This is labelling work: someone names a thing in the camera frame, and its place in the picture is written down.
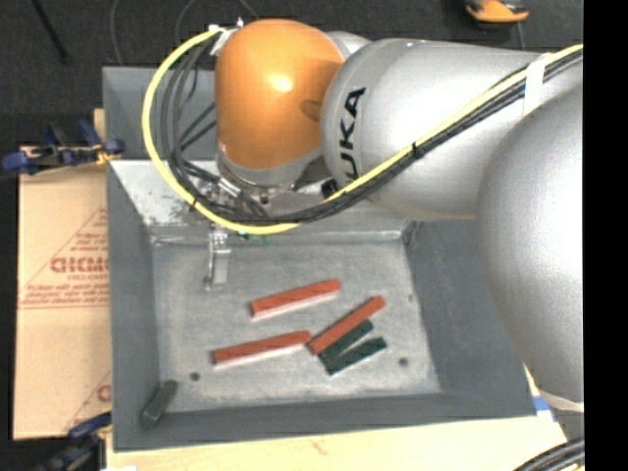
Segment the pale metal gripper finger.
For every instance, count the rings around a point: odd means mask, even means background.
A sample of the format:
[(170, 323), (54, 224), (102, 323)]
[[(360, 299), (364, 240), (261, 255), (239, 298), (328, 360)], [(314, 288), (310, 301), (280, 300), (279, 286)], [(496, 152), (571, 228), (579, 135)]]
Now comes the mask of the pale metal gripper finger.
[(215, 266), (215, 255), (216, 255), (216, 247), (215, 247), (215, 239), (214, 233), (210, 232), (207, 236), (207, 264), (206, 271), (203, 277), (202, 283), (203, 288), (206, 291), (209, 291), (213, 288), (214, 285), (214, 266)]
[(232, 249), (228, 235), (221, 233), (214, 236), (214, 284), (224, 285), (228, 281), (229, 263)]

